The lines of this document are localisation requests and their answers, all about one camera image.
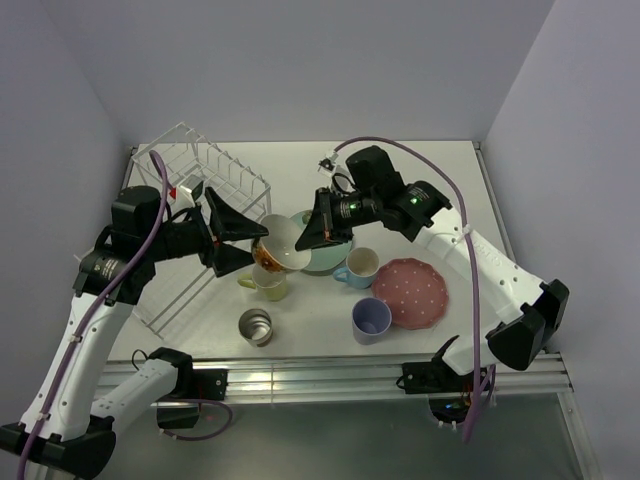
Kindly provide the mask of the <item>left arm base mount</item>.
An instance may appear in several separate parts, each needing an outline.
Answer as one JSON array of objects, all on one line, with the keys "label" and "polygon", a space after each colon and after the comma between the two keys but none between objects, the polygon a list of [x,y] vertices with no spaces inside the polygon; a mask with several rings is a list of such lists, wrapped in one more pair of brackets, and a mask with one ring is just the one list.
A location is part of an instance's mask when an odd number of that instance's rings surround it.
[{"label": "left arm base mount", "polygon": [[232,425],[234,413],[225,402],[228,371],[198,370],[180,393],[162,397],[155,406],[160,434],[173,440],[196,442],[213,439]]}]

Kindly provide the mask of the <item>white floral bowl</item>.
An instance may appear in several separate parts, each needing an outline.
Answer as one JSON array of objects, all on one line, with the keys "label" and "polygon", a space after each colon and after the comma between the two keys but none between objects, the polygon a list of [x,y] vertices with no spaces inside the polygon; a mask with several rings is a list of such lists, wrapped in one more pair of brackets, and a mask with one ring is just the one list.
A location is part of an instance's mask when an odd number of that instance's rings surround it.
[{"label": "white floral bowl", "polygon": [[271,273],[297,272],[309,265],[311,251],[295,249],[303,231],[292,219],[270,214],[260,224],[268,230],[268,235],[252,242],[251,253],[256,265]]}]

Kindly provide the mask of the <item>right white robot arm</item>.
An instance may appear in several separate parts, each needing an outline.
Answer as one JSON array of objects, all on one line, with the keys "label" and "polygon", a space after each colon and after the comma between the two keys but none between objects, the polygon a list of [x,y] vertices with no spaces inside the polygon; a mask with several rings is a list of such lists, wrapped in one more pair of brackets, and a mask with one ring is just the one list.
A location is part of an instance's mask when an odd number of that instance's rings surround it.
[{"label": "right white robot arm", "polygon": [[467,279],[472,332],[445,343],[433,365],[435,383],[452,390],[467,374],[502,363],[524,371],[558,330],[569,298],[558,279],[545,282],[506,257],[470,226],[462,199],[451,202],[426,181],[406,183],[388,153],[373,144],[346,160],[353,190],[315,192],[298,251],[345,243],[353,230],[380,223]]}]

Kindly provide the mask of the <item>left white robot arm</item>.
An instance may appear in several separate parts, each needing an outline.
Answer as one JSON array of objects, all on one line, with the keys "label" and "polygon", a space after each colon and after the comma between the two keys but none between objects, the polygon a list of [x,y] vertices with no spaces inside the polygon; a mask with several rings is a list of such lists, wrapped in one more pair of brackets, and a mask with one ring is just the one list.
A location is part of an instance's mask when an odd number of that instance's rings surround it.
[{"label": "left white robot arm", "polygon": [[124,323],[165,260],[196,255],[217,276],[254,259],[239,240],[268,235],[208,187],[210,208],[183,209],[184,220],[166,215],[167,192],[127,187],[111,206],[111,222],[84,257],[63,339],[36,398],[20,421],[1,428],[1,447],[20,462],[40,463],[92,479],[106,466],[123,431],[149,404],[183,399],[195,386],[193,359],[170,348],[152,352],[142,368],[110,395],[94,394]]}]

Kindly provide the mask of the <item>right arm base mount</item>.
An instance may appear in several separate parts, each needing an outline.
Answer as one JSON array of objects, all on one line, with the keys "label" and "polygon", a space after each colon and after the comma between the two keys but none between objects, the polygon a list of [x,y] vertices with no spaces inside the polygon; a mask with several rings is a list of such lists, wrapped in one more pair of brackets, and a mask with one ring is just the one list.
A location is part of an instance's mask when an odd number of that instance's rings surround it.
[{"label": "right arm base mount", "polygon": [[473,405],[474,374],[457,374],[443,360],[458,338],[449,339],[429,361],[405,362],[396,386],[407,395],[428,395],[429,410],[436,423],[453,430],[464,425]]}]

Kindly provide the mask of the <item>yellow green mug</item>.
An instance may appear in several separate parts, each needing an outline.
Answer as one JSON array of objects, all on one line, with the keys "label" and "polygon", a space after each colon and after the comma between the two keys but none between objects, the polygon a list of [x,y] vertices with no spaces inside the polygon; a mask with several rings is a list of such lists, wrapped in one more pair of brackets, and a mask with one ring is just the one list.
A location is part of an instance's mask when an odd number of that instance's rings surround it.
[{"label": "yellow green mug", "polygon": [[255,265],[250,273],[240,275],[237,278],[237,283],[241,287],[258,291],[271,302],[282,300],[288,292],[285,273],[269,272],[259,265]]}]

